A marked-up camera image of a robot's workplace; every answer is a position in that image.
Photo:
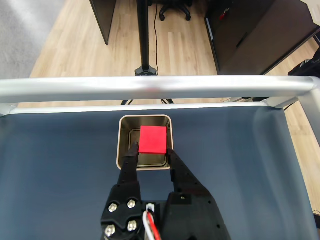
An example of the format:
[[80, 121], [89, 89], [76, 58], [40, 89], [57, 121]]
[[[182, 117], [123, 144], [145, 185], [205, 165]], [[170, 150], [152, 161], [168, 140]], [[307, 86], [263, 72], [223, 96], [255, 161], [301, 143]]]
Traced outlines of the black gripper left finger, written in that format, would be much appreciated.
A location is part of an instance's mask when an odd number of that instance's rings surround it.
[[102, 240], [142, 240], [143, 201], [137, 175], [139, 144], [132, 144], [122, 158], [117, 183], [111, 188], [100, 219]]

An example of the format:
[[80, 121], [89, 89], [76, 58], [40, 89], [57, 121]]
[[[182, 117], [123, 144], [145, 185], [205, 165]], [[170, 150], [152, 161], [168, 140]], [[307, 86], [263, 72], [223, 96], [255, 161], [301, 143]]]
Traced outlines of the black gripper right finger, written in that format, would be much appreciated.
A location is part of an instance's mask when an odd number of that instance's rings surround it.
[[174, 191], [162, 217], [163, 240], [229, 240], [218, 205], [174, 150], [167, 150]]

